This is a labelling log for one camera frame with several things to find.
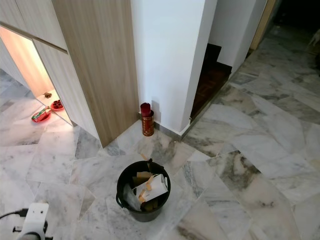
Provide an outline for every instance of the red plate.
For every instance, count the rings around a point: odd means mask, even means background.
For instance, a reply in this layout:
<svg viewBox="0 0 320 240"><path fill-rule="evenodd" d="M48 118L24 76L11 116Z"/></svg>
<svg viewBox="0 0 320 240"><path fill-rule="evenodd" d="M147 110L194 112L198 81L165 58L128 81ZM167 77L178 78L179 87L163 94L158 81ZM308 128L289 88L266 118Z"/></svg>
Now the red plate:
<svg viewBox="0 0 320 240"><path fill-rule="evenodd" d="M32 122L38 124L38 123L42 123L42 122L44 122L44 121L47 121L47 120L50 118L50 116L51 116L51 112L48 112L48 113L47 113L47 116L46 116L44 119L40 120L40 121L35 121L35 120L32 119L32 118L31 118L31 120L32 120Z"/></svg>
<svg viewBox="0 0 320 240"><path fill-rule="evenodd" d="M62 108L54 108L54 103L51 103L50 108L51 108L53 111L61 111L61 110L65 109L63 105L62 105Z"/></svg>

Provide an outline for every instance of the white wall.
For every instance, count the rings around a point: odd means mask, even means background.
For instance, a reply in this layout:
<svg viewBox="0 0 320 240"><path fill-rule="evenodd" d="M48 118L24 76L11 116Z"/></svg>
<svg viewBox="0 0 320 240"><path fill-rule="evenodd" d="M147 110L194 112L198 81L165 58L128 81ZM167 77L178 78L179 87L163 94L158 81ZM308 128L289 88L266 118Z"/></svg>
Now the white wall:
<svg viewBox="0 0 320 240"><path fill-rule="evenodd" d="M251 16L249 18L249 22L246 26L242 40L240 41L240 46L232 66L232 68L234 69L232 72L235 72L241 66L241 64L244 62L246 58L252 39L255 36L261 16L264 12L266 3L267 3L266 0L255 1Z"/></svg>
<svg viewBox="0 0 320 240"><path fill-rule="evenodd" d="M218 62L234 73L245 60L267 0L218 0L209 43L221 46Z"/></svg>
<svg viewBox="0 0 320 240"><path fill-rule="evenodd" d="M201 34L205 46L197 48L205 2L214 10L212 0L131 0L139 103L151 103L155 120L175 132L188 124L186 104L199 80L207 45ZM196 48L196 58L203 56L194 64Z"/></svg>
<svg viewBox="0 0 320 240"><path fill-rule="evenodd" d="M195 95L202 69L202 64L207 49L210 29L215 15L217 1L218 0L206 0L204 3L198 41L196 43L195 54L193 58L190 83L188 87L185 109L182 118L182 126L186 126L189 123L189 117L195 100Z"/></svg>

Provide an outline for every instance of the white marble tile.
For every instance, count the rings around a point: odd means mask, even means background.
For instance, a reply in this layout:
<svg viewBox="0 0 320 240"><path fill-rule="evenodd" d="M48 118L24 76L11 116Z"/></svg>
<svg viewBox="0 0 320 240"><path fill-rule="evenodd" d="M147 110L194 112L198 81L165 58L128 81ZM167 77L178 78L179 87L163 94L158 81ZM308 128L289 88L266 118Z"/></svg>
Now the white marble tile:
<svg viewBox="0 0 320 240"><path fill-rule="evenodd" d="M132 126L117 137L118 146L123 151L128 151L133 145L143 138L142 122L136 121Z"/></svg>
<svg viewBox="0 0 320 240"><path fill-rule="evenodd" d="M119 240L114 234L102 229L96 229L94 224L80 223L74 234L75 240Z"/></svg>
<svg viewBox="0 0 320 240"><path fill-rule="evenodd" d="M232 139L231 143L256 167L289 155L279 143L265 133L242 134Z"/></svg>
<svg viewBox="0 0 320 240"><path fill-rule="evenodd" d="M292 209L302 240L320 239L320 194L295 205Z"/></svg>
<svg viewBox="0 0 320 240"><path fill-rule="evenodd" d="M39 182L39 181L31 181L31 180L25 180L25 181L29 185L33 195L36 196L37 193L38 193L38 189L39 189L39 187L41 185L41 182Z"/></svg>
<svg viewBox="0 0 320 240"><path fill-rule="evenodd" d="M226 142L243 132L245 130L234 129L225 122L202 116L185 136L183 142L210 157L214 157L221 151Z"/></svg>
<svg viewBox="0 0 320 240"><path fill-rule="evenodd" d="M94 199L94 201L91 202L91 205L81 218L80 223L86 225L93 225L96 230L108 229L108 209L106 199Z"/></svg>
<svg viewBox="0 0 320 240"><path fill-rule="evenodd" d="M3 174L14 180L24 180L34 158L37 145L9 146L0 159L0 179Z"/></svg>
<svg viewBox="0 0 320 240"><path fill-rule="evenodd" d="M47 201L49 210L47 236L53 239L72 239L86 188L79 185L42 183L35 202Z"/></svg>
<svg viewBox="0 0 320 240"><path fill-rule="evenodd" d="M3 111L3 116L10 119L11 123L29 118L35 114L44 105L36 99L22 98L11 107Z"/></svg>
<svg viewBox="0 0 320 240"><path fill-rule="evenodd" d="M261 71L266 71L271 69L270 64L261 63L258 61L246 63L244 62L242 66L238 69L240 73L246 73L254 76L258 76Z"/></svg>
<svg viewBox="0 0 320 240"><path fill-rule="evenodd" d="M208 155L205 155L204 153L195 150L187 160L189 162L205 162L208 159L210 159Z"/></svg>
<svg viewBox="0 0 320 240"><path fill-rule="evenodd" d="M41 125L33 127L26 127L22 124L3 126L0 129L0 146L37 144L44 130L45 127Z"/></svg>
<svg viewBox="0 0 320 240"><path fill-rule="evenodd" d="M282 109L258 95L254 95L251 98L255 106L266 115L274 115L283 112Z"/></svg>
<svg viewBox="0 0 320 240"><path fill-rule="evenodd" d="M155 130L152 136L144 136L128 152L143 154L174 175L194 151L193 147Z"/></svg>
<svg viewBox="0 0 320 240"><path fill-rule="evenodd" d="M263 117L268 132L290 154L298 153L305 147L305 138L300 121L287 112Z"/></svg>
<svg viewBox="0 0 320 240"><path fill-rule="evenodd" d="M294 97L285 97L274 104L300 120L320 124L320 113Z"/></svg>
<svg viewBox="0 0 320 240"><path fill-rule="evenodd" d="M92 192L85 188L85 193L81 205L81 210L79 214L79 220L88 212L88 209L91 207L92 203L96 200L96 197L92 194Z"/></svg>
<svg viewBox="0 0 320 240"><path fill-rule="evenodd" d="M34 201L34 195L23 179L15 179L12 175L2 173L0 177L0 215L28 208ZM16 240L14 226L23 226L24 218L11 215L0 220L0 239Z"/></svg>
<svg viewBox="0 0 320 240"><path fill-rule="evenodd" d="M69 183L78 132L45 132L26 179L45 183Z"/></svg>
<svg viewBox="0 0 320 240"><path fill-rule="evenodd" d="M111 157L111 156L118 156L118 155L125 155L126 152L123 150L119 149L118 145L118 139L113 140L110 142L106 147L100 148L99 151L97 152L97 157Z"/></svg>
<svg viewBox="0 0 320 240"><path fill-rule="evenodd" d="M237 149L231 143L225 143L222 149L219 151L218 155L228 154L236 151Z"/></svg>
<svg viewBox="0 0 320 240"><path fill-rule="evenodd" d="M4 112L8 108L10 108L13 104L15 104L18 99L2 99L0 98L0 112Z"/></svg>
<svg viewBox="0 0 320 240"><path fill-rule="evenodd" d="M14 179L9 174L1 175L0 212L8 213L28 208L34 200L34 195L23 179Z"/></svg>
<svg viewBox="0 0 320 240"><path fill-rule="evenodd" d="M300 174L312 173L316 169L298 154L290 154L278 160L258 165L257 168L268 179L284 178Z"/></svg>
<svg viewBox="0 0 320 240"><path fill-rule="evenodd" d="M82 128L79 130L78 142L76 144L75 159L88 159L95 157L101 148L99 139L96 139Z"/></svg>
<svg viewBox="0 0 320 240"><path fill-rule="evenodd" d="M320 98L311 94L294 93L293 97L299 102L309 106L310 108L320 112Z"/></svg>
<svg viewBox="0 0 320 240"><path fill-rule="evenodd" d="M248 94L231 85L224 87L213 103L233 107L247 115L257 110L256 105Z"/></svg>
<svg viewBox="0 0 320 240"><path fill-rule="evenodd" d="M256 224L252 223L250 229L244 236L242 240L271 240L267 235L261 230L261 228Z"/></svg>
<svg viewBox="0 0 320 240"><path fill-rule="evenodd" d="M216 174L200 198L208 204L228 239L242 240L251 217Z"/></svg>
<svg viewBox="0 0 320 240"><path fill-rule="evenodd" d="M42 109L44 109L44 106L39 107L33 113L37 113ZM46 131L48 125L50 125L52 122L57 121L58 119L61 119L57 114L55 114L54 112L51 112L51 115L48 121L35 123L31 120L31 116L33 115L33 113L31 113L30 116L28 117L16 120L15 122L12 123L12 127L15 127L16 125L23 125L25 128L34 128L39 126L39 127L44 127L44 131Z"/></svg>
<svg viewBox="0 0 320 240"><path fill-rule="evenodd" d="M3 161L5 159L7 149L7 146L0 146L0 161Z"/></svg>
<svg viewBox="0 0 320 240"><path fill-rule="evenodd" d="M290 74L292 71L282 68L282 73L276 73L278 76L275 77L276 80L281 83L280 89L283 91L289 91L291 96L294 96L295 94L301 94L304 96L314 96L316 97L317 94L313 93L312 91L309 91L305 89L304 87L301 87L295 83L293 83L294 78L297 76L300 76L299 74Z"/></svg>
<svg viewBox="0 0 320 240"><path fill-rule="evenodd" d="M212 104L203 118L220 121L239 129L253 129L255 122L243 112L231 106Z"/></svg>
<svg viewBox="0 0 320 240"><path fill-rule="evenodd" d="M317 73L301 75L293 79L292 82L313 92L314 94L320 92L320 77Z"/></svg>
<svg viewBox="0 0 320 240"><path fill-rule="evenodd" d="M0 94L0 98L3 98L3 99L22 98L28 92L29 92L29 89L27 89L25 86L23 86L18 82L14 82Z"/></svg>
<svg viewBox="0 0 320 240"><path fill-rule="evenodd" d="M246 84L248 82L251 82L256 78L257 78L256 75L247 74L247 73L238 71L232 76L231 81L232 83L241 85L241 84Z"/></svg>
<svg viewBox="0 0 320 240"><path fill-rule="evenodd" d="M263 232L273 240L299 240L289 201L240 152L209 160Z"/></svg>
<svg viewBox="0 0 320 240"><path fill-rule="evenodd" d="M115 197L122 171L130 164L143 160L139 154L75 160L70 183L86 186L97 198Z"/></svg>
<svg viewBox="0 0 320 240"><path fill-rule="evenodd" d="M291 205L320 193L319 172L270 178L269 181L290 201Z"/></svg>
<svg viewBox="0 0 320 240"><path fill-rule="evenodd" d="M45 132L46 133L61 133L76 131L79 126L73 127L61 117L56 114L51 114L50 121L48 121Z"/></svg>
<svg viewBox="0 0 320 240"><path fill-rule="evenodd" d="M310 124L305 133L305 159L320 171L320 125Z"/></svg>
<svg viewBox="0 0 320 240"><path fill-rule="evenodd" d="M293 88L289 87L290 90L295 89L295 86L291 84L291 80L299 76L293 71L290 71L288 64L280 64L279 66L275 66L269 70L268 74L279 81L279 83L282 85L291 85Z"/></svg>
<svg viewBox="0 0 320 240"><path fill-rule="evenodd" d="M285 89L280 89L280 86L281 84L277 83L272 76L260 73L257 79L241 85L241 88L266 100L279 100L288 97L291 93Z"/></svg>
<svg viewBox="0 0 320 240"><path fill-rule="evenodd" d="M15 80L1 69L0 75L0 94L3 93L8 87L13 85Z"/></svg>
<svg viewBox="0 0 320 240"><path fill-rule="evenodd" d="M179 224L169 232L168 240L210 239L228 240L221 229L217 218L210 211L209 206L198 201L183 217Z"/></svg>
<svg viewBox="0 0 320 240"><path fill-rule="evenodd" d="M162 240L190 209L192 202L183 190L171 181L171 192L159 216L150 222L136 221L124 208L116 203L114 196L106 198L106 230L120 239Z"/></svg>
<svg viewBox="0 0 320 240"><path fill-rule="evenodd" d="M187 161L185 165L174 175L174 181L196 200L209 186L214 171L205 161Z"/></svg>

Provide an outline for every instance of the white device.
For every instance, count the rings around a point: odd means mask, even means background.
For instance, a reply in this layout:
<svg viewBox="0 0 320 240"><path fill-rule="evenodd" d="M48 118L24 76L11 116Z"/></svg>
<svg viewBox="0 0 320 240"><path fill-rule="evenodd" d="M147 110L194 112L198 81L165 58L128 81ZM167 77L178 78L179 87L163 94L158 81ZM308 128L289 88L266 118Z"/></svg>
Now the white device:
<svg viewBox="0 0 320 240"><path fill-rule="evenodd" d="M25 216L23 227L17 240L53 239L52 237L45 236L48 226L48 223L46 222L48 209L48 203L32 203Z"/></svg>

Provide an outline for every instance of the wooden cabinet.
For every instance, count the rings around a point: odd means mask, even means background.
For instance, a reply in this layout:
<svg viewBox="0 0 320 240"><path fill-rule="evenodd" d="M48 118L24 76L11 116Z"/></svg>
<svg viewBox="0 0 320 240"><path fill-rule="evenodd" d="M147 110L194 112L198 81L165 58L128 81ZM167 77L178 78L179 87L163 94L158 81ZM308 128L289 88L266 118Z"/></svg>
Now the wooden cabinet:
<svg viewBox="0 0 320 240"><path fill-rule="evenodd" d="M25 32L27 31L15 0L0 0L0 21Z"/></svg>
<svg viewBox="0 0 320 240"><path fill-rule="evenodd" d="M130 0L53 0L103 147L137 120Z"/></svg>
<svg viewBox="0 0 320 240"><path fill-rule="evenodd" d="M16 3L28 33L67 49L51 0L16 0Z"/></svg>
<svg viewBox="0 0 320 240"><path fill-rule="evenodd" d="M69 118L99 139L86 98L69 55L41 41L34 39L33 42Z"/></svg>
<svg viewBox="0 0 320 240"><path fill-rule="evenodd" d="M14 60L10 56L10 53L8 52L2 39L0 39L0 53L1 53L0 68L3 69L7 74L9 74L15 80L17 80L19 83L29 88L24 77L21 75L17 65L15 64Z"/></svg>

